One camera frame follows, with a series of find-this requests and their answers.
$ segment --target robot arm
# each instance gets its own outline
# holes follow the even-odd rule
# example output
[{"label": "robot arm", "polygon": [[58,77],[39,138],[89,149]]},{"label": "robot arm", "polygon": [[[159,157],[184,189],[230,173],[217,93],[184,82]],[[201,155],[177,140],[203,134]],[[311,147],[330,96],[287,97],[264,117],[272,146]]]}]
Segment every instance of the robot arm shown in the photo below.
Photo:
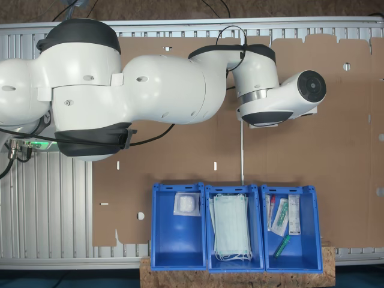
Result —
[{"label": "robot arm", "polygon": [[226,94],[226,70],[239,64],[244,49],[233,71],[238,119],[254,126],[280,123],[314,109],[326,92],[313,71],[280,86],[275,53],[263,45],[206,46],[188,59],[140,56],[122,70],[116,34],[101,22],[68,20],[40,41],[37,59],[0,63],[1,128],[37,121],[52,102],[59,149],[84,160],[127,148],[134,121],[193,124],[214,116]]}]

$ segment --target cardboard sheet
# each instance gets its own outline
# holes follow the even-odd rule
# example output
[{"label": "cardboard sheet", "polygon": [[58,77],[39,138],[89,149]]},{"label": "cardboard sheet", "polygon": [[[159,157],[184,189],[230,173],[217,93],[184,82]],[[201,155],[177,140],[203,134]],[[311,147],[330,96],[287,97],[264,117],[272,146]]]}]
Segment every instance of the cardboard sheet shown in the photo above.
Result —
[{"label": "cardboard sheet", "polygon": [[[205,38],[120,38],[125,65],[145,54],[187,57]],[[238,40],[224,39],[236,44]],[[249,44],[269,44],[269,37],[249,37]],[[319,72],[327,96],[313,116],[288,120],[274,128],[244,125],[246,184],[314,185],[320,232],[336,247],[384,247],[384,39],[341,40],[310,35],[278,39],[280,82],[304,70]],[[349,63],[346,71],[343,64]],[[227,87],[233,86],[230,74]],[[234,90],[210,120],[176,125],[163,139],[135,146],[93,163],[93,245],[115,246],[151,238],[152,184],[205,183],[239,185],[240,123]],[[133,125],[132,142],[161,134],[168,124]],[[116,169],[119,161],[120,170]],[[143,212],[144,220],[137,219]]]},{"label": "cardboard sheet", "polygon": [[275,40],[272,48],[280,82],[315,70],[325,78],[327,95],[316,115],[245,128],[246,183],[313,185],[322,237],[336,247],[384,246],[384,197],[376,195],[384,187],[383,39],[372,41],[372,55],[365,40],[337,43],[325,34],[304,43]]},{"label": "cardboard sheet", "polygon": [[[120,38],[122,64],[140,55],[188,57],[196,49],[215,44],[215,38]],[[222,39],[221,44],[239,44]],[[232,75],[228,86],[233,86]],[[235,90],[229,90],[223,106],[210,120],[176,125],[166,137],[134,146],[93,163],[93,246],[115,246],[117,229],[123,244],[147,243],[151,238],[152,185],[214,183],[240,184],[240,123],[236,119]],[[131,142],[163,133],[170,124],[135,122],[138,132]],[[138,220],[137,214],[144,213]]]}]

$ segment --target face mask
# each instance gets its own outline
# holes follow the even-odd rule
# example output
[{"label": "face mask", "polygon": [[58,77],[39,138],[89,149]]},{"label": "face mask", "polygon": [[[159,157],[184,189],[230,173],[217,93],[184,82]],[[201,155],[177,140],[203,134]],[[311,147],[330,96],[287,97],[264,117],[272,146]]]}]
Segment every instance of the face mask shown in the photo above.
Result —
[{"label": "face mask", "polygon": [[218,194],[214,197],[213,206],[216,258],[221,261],[251,260],[247,197],[243,194]]}]

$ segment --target wooden platform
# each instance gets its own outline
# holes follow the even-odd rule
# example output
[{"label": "wooden platform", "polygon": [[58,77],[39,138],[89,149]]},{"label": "wooden platform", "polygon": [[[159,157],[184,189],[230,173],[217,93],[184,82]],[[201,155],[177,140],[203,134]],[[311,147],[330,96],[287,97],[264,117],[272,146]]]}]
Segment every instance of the wooden platform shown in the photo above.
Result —
[{"label": "wooden platform", "polygon": [[323,273],[222,273],[208,271],[151,271],[149,258],[140,265],[142,288],[227,288],[227,287],[329,287],[335,286],[335,247],[322,241]]}]

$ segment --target blue bin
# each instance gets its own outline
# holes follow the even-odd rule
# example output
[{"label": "blue bin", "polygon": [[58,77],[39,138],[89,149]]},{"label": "blue bin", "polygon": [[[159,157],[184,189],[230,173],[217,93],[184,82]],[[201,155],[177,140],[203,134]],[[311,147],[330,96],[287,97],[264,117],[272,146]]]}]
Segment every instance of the blue bin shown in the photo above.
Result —
[{"label": "blue bin", "polygon": [[[200,193],[200,217],[173,214],[177,192]],[[153,271],[206,270],[204,184],[154,184],[152,190]]]},{"label": "blue bin", "polygon": [[[251,261],[219,261],[214,251],[215,234],[209,211],[209,198],[213,199],[217,194],[245,194],[248,197],[248,229],[252,250]],[[209,273],[227,272],[264,272],[264,256],[262,242],[262,227],[259,210],[259,197],[256,185],[238,187],[205,187],[205,209],[206,209],[206,234],[208,250],[208,271]]]},{"label": "blue bin", "polygon": [[[275,195],[275,207],[272,221],[275,219],[281,198],[288,199],[288,195],[300,195],[300,225],[301,235],[290,237],[280,257],[274,258],[274,253],[283,237],[268,231],[265,195]],[[322,273],[323,259],[320,240],[319,215],[317,212],[316,192],[313,186],[282,188],[259,187],[262,202],[262,220],[264,237],[265,268],[267,272],[286,273]],[[284,236],[289,234],[289,224]]]}]

